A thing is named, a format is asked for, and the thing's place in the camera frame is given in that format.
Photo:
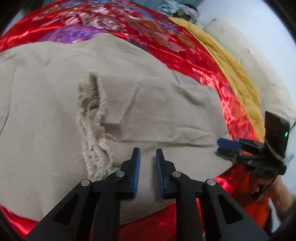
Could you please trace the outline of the right hand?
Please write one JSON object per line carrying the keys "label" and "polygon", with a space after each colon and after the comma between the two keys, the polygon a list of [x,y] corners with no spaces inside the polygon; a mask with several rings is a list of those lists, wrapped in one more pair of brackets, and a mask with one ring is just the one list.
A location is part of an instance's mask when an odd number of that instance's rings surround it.
{"label": "right hand", "polygon": [[259,192],[260,185],[269,186],[264,192],[264,196],[271,199],[278,218],[283,222],[295,203],[295,197],[284,185],[281,177],[277,176],[273,181],[273,179],[259,178],[255,175],[251,175],[249,185],[252,193]]}

